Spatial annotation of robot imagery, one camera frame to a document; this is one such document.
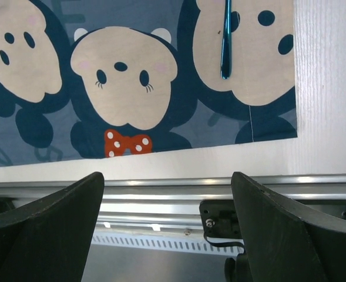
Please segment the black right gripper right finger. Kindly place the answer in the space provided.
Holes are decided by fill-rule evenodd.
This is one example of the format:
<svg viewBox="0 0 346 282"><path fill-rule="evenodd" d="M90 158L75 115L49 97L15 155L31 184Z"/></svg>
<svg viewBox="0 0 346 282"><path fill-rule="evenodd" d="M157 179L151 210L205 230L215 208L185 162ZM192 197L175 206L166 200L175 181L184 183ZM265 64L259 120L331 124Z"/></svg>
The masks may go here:
<svg viewBox="0 0 346 282"><path fill-rule="evenodd" d="M254 281L346 281L346 220L241 172L231 191Z"/></svg>

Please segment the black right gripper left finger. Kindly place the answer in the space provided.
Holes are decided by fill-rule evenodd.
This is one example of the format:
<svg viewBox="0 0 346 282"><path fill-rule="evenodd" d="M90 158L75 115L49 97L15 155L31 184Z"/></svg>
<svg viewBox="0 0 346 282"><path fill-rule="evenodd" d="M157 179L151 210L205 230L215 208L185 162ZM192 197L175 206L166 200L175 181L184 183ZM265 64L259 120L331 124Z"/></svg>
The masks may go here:
<svg viewBox="0 0 346 282"><path fill-rule="evenodd" d="M0 214L0 281L81 281L105 181L94 172Z"/></svg>

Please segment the blue cartoon bear placemat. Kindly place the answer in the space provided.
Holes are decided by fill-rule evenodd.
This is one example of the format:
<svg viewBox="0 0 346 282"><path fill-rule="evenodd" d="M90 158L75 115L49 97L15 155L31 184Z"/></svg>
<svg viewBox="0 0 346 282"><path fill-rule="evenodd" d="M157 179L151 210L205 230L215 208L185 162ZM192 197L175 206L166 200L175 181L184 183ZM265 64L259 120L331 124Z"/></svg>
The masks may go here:
<svg viewBox="0 0 346 282"><path fill-rule="evenodd" d="M0 1L0 167L297 136L293 1Z"/></svg>

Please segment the blue metal spoon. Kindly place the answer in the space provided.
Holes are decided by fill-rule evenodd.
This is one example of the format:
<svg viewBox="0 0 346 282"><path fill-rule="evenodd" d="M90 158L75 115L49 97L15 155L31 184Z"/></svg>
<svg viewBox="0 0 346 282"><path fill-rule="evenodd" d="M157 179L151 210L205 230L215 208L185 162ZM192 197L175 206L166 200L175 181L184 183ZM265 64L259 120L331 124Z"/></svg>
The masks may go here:
<svg viewBox="0 0 346 282"><path fill-rule="evenodd" d="M221 64L220 74L222 79L227 80L231 76L231 52L232 52L232 38L231 38L231 0L225 1L224 8L224 24L223 24L223 39L221 46Z"/></svg>

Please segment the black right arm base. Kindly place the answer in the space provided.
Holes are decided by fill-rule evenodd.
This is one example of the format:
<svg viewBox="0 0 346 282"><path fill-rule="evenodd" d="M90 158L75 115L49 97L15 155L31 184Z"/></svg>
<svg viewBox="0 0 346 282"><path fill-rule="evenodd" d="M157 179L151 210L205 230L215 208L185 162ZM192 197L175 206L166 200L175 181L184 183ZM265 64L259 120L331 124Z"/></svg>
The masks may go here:
<svg viewBox="0 0 346 282"><path fill-rule="evenodd" d="M300 203L346 220L346 200L299 200ZM241 239L234 202L232 200L203 200L199 204L204 235L220 239Z"/></svg>

